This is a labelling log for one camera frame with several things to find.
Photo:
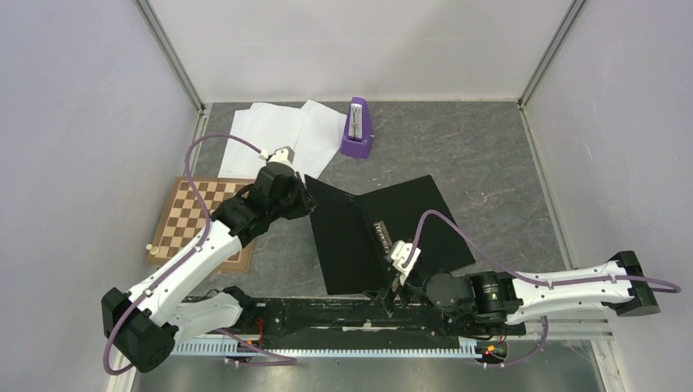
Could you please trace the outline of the white paper sheets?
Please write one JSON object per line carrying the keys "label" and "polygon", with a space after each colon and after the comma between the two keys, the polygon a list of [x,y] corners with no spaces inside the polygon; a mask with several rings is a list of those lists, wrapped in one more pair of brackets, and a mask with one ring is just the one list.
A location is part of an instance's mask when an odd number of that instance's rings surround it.
{"label": "white paper sheets", "polygon": [[301,176],[318,178],[339,151],[347,116],[313,100],[301,111],[305,117],[293,147],[293,167]]}

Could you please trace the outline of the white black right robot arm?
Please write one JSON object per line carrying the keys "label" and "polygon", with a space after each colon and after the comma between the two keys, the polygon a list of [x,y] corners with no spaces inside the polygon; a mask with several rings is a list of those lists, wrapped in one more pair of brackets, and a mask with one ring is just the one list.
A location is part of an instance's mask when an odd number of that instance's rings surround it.
{"label": "white black right robot arm", "polygon": [[412,284],[398,270],[388,288],[370,294],[391,317],[399,306],[427,306],[460,331],[510,333],[538,316],[570,310],[612,310],[619,317],[660,312],[657,284],[646,278],[633,251],[621,251],[586,269],[529,274],[487,271],[455,277],[439,273]]}

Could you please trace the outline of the blue black file folder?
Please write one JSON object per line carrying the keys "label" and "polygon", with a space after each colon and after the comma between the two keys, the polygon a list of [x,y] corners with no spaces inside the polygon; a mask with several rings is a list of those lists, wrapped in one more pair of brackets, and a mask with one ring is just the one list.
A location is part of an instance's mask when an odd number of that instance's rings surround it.
{"label": "blue black file folder", "polygon": [[326,292],[343,296],[376,292],[392,283],[395,269],[387,248],[410,243],[421,215],[436,210],[453,216],[432,176],[422,176],[366,194],[350,194],[312,177],[309,215]]}

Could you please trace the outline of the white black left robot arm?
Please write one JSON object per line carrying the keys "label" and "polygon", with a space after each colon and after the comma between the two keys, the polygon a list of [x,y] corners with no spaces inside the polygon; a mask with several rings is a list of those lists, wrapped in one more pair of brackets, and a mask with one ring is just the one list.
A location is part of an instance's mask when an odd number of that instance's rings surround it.
{"label": "white black left robot arm", "polygon": [[116,347],[131,368],[149,372],[159,366],[174,346],[191,337],[231,327],[251,331],[255,309],[222,292],[196,304],[185,297],[223,261],[263,235],[280,218],[293,220],[310,214],[315,206],[301,177],[289,163],[267,163],[256,180],[208,213],[205,226],[166,265],[142,282],[121,292],[111,288],[101,299],[107,346]]}

